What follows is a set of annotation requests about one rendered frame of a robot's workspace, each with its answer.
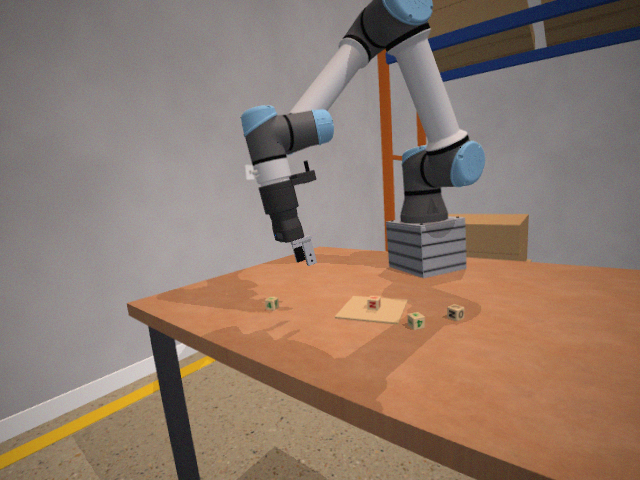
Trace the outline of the tan square mat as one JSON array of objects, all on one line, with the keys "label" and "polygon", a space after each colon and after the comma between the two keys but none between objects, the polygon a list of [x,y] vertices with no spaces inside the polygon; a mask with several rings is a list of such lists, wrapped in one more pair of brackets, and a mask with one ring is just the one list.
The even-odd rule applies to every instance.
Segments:
[{"label": "tan square mat", "polygon": [[399,324],[407,299],[381,298],[379,310],[370,310],[367,307],[369,297],[353,296],[345,306],[336,314],[335,318]]}]

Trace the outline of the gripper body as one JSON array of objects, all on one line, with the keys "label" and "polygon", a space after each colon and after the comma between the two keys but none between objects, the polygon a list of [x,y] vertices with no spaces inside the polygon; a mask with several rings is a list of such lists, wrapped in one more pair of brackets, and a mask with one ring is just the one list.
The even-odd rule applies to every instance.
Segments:
[{"label": "gripper body", "polygon": [[304,237],[297,214],[299,204],[294,185],[317,180],[315,170],[309,169],[308,161],[304,161],[304,166],[307,172],[295,175],[291,175],[287,158],[253,166],[252,174],[256,176],[257,183],[261,184],[260,196],[265,214],[269,214],[271,218],[276,241],[288,243]]}]

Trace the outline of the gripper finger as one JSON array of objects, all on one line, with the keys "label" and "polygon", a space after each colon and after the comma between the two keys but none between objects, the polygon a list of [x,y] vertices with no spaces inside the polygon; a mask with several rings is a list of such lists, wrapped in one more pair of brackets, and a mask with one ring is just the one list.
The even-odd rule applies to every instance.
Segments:
[{"label": "gripper finger", "polygon": [[313,265],[313,264],[317,263],[311,239],[312,239],[312,236],[311,235],[307,235],[307,236],[304,236],[301,239],[298,239],[298,240],[295,240],[295,241],[291,242],[291,245],[296,245],[296,244],[302,242],[302,246],[303,246],[303,250],[304,250],[304,255],[305,255],[307,266],[310,266],[310,265]]},{"label": "gripper finger", "polygon": [[305,260],[305,256],[304,256],[304,252],[303,252],[303,248],[301,243],[298,243],[296,245],[292,245],[293,248],[293,252],[294,252],[294,256],[296,259],[296,262],[301,262]]}]

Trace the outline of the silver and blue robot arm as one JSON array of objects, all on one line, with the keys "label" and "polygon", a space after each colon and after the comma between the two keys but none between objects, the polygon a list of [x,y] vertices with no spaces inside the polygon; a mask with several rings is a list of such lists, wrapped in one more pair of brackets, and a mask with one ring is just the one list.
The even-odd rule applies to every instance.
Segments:
[{"label": "silver and blue robot arm", "polygon": [[269,105],[246,110],[241,121],[252,165],[331,141],[334,125],[329,108],[356,72],[386,49],[396,57],[428,139],[427,146],[402,155],[401,222],[447,220],[441,187],[475,183],[483,172],[485,154],[457,124],[428,42],[432,8],[432,0],[371,1],[289,114],[277,115]]}]

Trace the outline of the beige letter block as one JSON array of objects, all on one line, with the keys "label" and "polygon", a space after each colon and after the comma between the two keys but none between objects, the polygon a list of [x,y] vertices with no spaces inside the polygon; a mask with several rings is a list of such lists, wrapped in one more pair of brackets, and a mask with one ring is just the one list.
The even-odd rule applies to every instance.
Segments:
[{"label": "beige letter block", "polygon": [[381,297],[380,296],[370,296],[367,299],[367,307],[370,310],[379,310],[381,307]]},{"label": "beige letter block", "polygon": [[454,320],[454,321],[459,321],[461,319],[464,319],[464,311],[465,308],[459,305],[451,305],[449,307],[447,307],[447,318]]},{"label": "beige letter block", "polygon": [[265,300],[266,310],[275,310],[279,307],[278,297],[269,297]]},{"label": "beige letter block", "polygon": [[425,328],[425,316],[423,316],[419,312],[408,314],[407,317],[408,326],[413,330]]}]

